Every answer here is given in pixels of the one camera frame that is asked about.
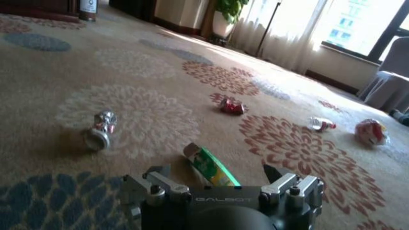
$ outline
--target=crushed silver can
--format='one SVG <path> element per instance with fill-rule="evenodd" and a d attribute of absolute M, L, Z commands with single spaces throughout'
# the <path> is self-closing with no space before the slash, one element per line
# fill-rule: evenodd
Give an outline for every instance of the crushed silver can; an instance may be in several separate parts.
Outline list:
<path fill-rule="evenodd" d="M 84 133 L 84 142 L 93 151 L 101 151 L 111 146 L 109 135 L 116 127 L 116 115 L 111 110 L 95 115 L 95 124 Z"/>

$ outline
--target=potted plant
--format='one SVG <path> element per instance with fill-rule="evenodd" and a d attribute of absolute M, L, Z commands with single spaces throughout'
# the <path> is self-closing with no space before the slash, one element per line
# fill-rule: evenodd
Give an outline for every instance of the potted plant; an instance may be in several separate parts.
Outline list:
<path fill-rule="evenodd" d="M 213 16 L 213 34 L 223 39 L 231 34 L 239 21 L 243 6 L 248 3 L 249 0 L 217 0 Z"/>

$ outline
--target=green leaves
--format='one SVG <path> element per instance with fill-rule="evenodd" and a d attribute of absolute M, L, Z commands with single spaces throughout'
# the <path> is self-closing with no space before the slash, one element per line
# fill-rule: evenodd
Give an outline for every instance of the green leaves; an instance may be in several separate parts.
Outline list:
<path fill-rule="evenodd" d="M 223 16 L 229 24 L 239 21 L 243 6 L 249 3 L 249 0 L 219 0 L 216 10 L 223 13 Z"/>

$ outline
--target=blue floral pattern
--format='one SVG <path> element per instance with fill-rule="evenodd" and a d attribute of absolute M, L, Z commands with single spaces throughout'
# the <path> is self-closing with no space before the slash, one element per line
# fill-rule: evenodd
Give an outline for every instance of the blue floral pattern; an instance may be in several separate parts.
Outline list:
<path fill-rule="evenodd" d="M 187 61 L 195 61 L 197 63 L 203 63 L 207 65 L 213 65 L 213 62 L 207 59 L 204 56 L 193 54 L 183 49 L 173 49 L 169 48 L 168 46 L 163 45 L 163 44 L 157 44 L 153 43 L 145 39 L 140 40 L 140 43 L 144 44 L 145 46 L 153 48 L 153 49 L 159 49 L 159 50 L 164 50 L 164 51 L 171 51 L 179 58 L 187 60 Z"/>
<path fill-rule="evenodd" d="M 0 187 L 0 230 L 125 230 L 119 191 L 121 179 L 81 172 L 40 175 Z"/>
<path fill-rule="evenodd" d="M 4 40 L 17 46 L 41 51 L 68 51 L 71 49 L 65 41 L 40 34 L 7 34 Z"/>
<path fill-rule="evenodd" d="M 253 78 L 252 82 L 257 86 L 260 91 L 267 95 L 273 96 L 275 98 L 281 100 L 291 99 L 291 96 L 285 92 L 283 92 L 280 87 L 275 83 L 272 83 L 268 79 L 256 77 Z"/>
<path fill-rule="evenodd" d="M 193 53 L 191 53 L 185 50 L 173 49 L 172 53 L 187 61 L 195 61 L 195 62 L 199 62 L 199 63 L 204 63 L 207 65 L 213 65 L 213 62 L 209 59 L 207 59 L 204 56 L 193 54 Z"/>

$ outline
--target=plant pot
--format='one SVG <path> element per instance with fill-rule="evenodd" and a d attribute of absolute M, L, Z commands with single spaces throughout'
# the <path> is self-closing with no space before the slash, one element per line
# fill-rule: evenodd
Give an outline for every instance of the plant pot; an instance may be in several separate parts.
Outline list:
<path fill-rule="evenodd" d="M 213 34 L 227 38 L 232 32 L 235 24 L 229 24 L 220 11 L 215 12 L 213 16 Z"/>

